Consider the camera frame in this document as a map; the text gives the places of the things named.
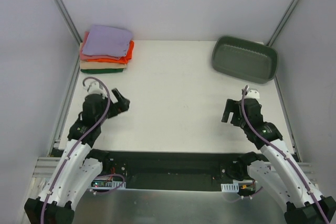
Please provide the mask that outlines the purple t-shirt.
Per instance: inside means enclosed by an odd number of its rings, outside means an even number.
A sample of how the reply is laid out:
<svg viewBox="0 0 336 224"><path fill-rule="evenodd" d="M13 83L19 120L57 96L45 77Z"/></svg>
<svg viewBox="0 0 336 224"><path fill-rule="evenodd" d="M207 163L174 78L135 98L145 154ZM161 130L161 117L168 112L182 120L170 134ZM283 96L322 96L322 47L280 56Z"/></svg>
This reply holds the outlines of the purple t-shirt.
<svg viewBox="0 0 336 224"><path fill-rule="evenodd" d="M88 56L126 56L133 33L127 29L92 25L82 53Z"/></svg>

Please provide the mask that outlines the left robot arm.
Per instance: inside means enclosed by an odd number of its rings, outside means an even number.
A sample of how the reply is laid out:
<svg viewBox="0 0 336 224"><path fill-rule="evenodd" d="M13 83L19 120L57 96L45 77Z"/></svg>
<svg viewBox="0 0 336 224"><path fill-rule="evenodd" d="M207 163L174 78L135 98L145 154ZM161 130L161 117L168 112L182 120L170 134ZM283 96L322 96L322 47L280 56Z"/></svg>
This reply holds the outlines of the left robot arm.
<svg viewBox="0 0 336 224"><path fill-rule="evenodd" d="M93 148L107 119L129 109L130 101L117 89L114 103L101 91L85 97L82 111L69 129L68 142L50 180L24 210L30 223L72 223L75 209L97 177L110 177L109 154Z"/></svg>

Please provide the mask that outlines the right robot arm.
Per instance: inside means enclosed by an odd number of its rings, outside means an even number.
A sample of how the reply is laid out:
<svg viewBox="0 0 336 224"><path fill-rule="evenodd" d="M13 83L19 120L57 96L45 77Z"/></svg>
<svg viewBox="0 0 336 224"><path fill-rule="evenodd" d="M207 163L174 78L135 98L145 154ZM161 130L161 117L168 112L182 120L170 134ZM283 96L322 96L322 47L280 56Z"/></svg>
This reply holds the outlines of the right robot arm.
<svg viewBox="0 0 336 224"><path fill-rule="evenodd" d="M331 222L335 214L334 198L324 196L304 174L277 127L264 121L256 99L228 99L222 122L241 128L274 168L272 172L256 153L249 152L227 166L228 177L257 181L282 208L286 223Z"/></svg>

